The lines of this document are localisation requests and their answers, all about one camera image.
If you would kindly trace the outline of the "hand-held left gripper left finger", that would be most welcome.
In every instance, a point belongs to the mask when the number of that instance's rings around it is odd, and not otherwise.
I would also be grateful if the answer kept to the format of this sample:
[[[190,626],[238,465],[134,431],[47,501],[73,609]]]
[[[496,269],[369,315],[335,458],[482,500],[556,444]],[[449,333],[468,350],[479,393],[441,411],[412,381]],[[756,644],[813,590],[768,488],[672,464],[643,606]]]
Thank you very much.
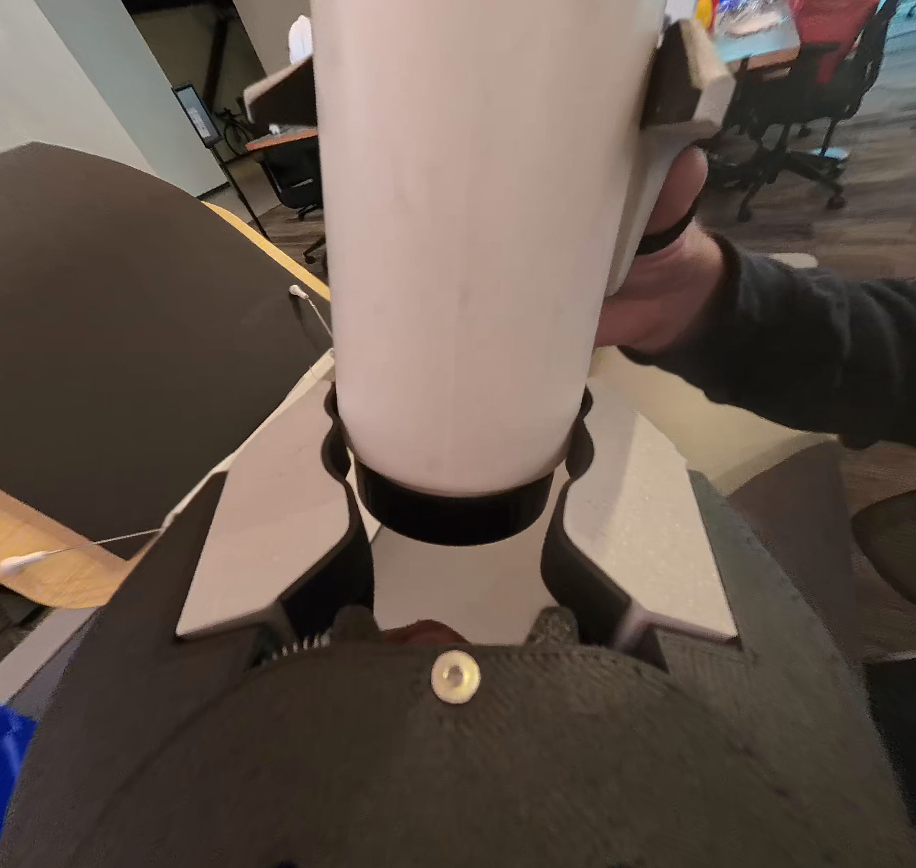
[[[266,626],[283,642],[374,607],[370,539],[330,382],[314,382],[230,462],[189,586],[181,638]]]

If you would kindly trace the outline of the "black wall sign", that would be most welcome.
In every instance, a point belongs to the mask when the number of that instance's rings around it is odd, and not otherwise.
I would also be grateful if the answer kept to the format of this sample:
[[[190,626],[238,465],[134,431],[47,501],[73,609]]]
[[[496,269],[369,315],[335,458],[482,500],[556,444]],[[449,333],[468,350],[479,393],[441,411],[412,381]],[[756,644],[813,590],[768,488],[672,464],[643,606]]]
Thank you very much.
[[[186,83],[173,87],[172,93],[204,147],[209,150],[215,148],[223,137],[212,118],[208,106],[204,103],[195,87],[190,83]]]

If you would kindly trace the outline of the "blue plastic bin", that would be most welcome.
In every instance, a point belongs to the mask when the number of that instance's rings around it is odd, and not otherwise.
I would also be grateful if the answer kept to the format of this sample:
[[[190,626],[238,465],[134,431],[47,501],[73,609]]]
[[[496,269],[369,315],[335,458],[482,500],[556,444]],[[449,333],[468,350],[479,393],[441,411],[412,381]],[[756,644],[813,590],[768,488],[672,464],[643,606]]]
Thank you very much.
[[[6,704],[1,705],[1,827],[15,791],[29,745],[37,729],[37,722],[16,712]]]

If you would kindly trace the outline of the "person's right forearm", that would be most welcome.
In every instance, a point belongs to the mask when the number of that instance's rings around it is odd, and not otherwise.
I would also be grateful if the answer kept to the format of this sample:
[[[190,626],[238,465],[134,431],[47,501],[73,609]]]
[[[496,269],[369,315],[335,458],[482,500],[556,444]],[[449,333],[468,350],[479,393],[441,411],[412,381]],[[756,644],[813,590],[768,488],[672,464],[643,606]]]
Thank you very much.
[[[784,427],[914,447],[914,281],[849,281],[709,240],[715,285],[699,290],[692,267],[644,300],[653,330],[623,336],[624,355]]]

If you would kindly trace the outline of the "person's right hand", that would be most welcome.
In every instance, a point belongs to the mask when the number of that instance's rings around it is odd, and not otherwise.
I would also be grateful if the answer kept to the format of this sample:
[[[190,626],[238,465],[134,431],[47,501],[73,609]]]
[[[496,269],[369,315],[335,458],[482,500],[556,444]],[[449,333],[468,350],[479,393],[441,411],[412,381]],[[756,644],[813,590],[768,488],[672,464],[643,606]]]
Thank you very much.
[[[671,165],[645,234],[668,232],[693,208],[707,176],[703,150],[690,146]],[[594,347],[664,353],[689,338],[717,298],[726,275],[715,239],[692,219],[664,249],[636,256],[624,284],[605,300]]]

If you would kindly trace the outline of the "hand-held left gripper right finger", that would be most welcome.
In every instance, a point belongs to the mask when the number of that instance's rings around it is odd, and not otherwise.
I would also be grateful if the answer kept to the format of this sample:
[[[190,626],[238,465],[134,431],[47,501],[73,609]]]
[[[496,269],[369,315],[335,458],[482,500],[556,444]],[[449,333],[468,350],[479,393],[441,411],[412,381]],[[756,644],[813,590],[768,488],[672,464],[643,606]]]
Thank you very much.
[[[725,645],[739,631],[679,450],[588,382],[541,576],[587,645],[634,652],[656,629]]]

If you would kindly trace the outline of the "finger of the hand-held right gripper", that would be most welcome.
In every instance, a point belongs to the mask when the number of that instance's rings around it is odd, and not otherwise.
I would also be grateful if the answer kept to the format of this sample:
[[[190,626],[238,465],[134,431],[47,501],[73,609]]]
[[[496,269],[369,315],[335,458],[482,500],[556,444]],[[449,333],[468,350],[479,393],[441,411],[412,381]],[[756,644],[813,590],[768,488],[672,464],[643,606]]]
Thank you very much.
[[[248,86],[243,103],[248,120],[254,124],[316,127],[313,57],[290,64]]]
[[[667,27],[638,114],[606,296],[623,285],[674,161],[687,147],[721,129],[735,86],[702,23],[681,19]]]

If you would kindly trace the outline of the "white bottle with black cap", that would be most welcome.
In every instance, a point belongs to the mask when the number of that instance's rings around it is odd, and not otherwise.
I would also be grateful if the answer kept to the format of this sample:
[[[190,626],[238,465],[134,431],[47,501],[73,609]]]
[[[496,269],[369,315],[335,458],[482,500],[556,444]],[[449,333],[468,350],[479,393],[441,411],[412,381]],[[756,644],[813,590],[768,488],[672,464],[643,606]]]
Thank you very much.
[[[583,401],[666,0],[311,0],[340,419],[425,543],[541,514]]]

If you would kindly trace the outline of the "red office chair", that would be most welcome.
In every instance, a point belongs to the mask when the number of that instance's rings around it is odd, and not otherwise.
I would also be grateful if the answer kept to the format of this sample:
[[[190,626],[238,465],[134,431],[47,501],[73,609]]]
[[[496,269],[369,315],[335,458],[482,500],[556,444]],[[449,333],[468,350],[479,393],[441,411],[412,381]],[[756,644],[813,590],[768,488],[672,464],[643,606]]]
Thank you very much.
[[[784,73],[745,80],[743,127],[758,150],[737,219],[750,221],[751,203],[783,172],[830,191],[827,207],[845,206],[838,179],[844,158],[830,157],[833,133],[855,116],[883,59],[887,15],[880,0],[802,0],[795,13],[801,46]]]

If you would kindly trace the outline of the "black office chair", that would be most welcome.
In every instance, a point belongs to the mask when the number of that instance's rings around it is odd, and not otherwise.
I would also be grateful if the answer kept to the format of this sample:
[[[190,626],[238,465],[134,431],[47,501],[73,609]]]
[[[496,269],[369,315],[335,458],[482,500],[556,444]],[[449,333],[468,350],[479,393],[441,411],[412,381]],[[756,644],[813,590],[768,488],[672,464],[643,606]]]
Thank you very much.
[[[915,604],[915,491],[859,510],[851,526],[855,541],[877,575]]]
[[[323,211],[323,183],[317,136],[271,145],[260,151],[259,163],[281,205],[303,221]]]

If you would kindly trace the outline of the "long wooden table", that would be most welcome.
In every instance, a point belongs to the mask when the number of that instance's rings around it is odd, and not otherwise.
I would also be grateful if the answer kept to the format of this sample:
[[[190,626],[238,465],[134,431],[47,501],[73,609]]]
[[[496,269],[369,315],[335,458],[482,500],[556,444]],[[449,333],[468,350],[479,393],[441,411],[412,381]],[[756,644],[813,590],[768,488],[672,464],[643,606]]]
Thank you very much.
[[[727,69],[740,74],[791,64],[801,40],[788,0],[752,0],[741,9],[721,15],[713,43]]]

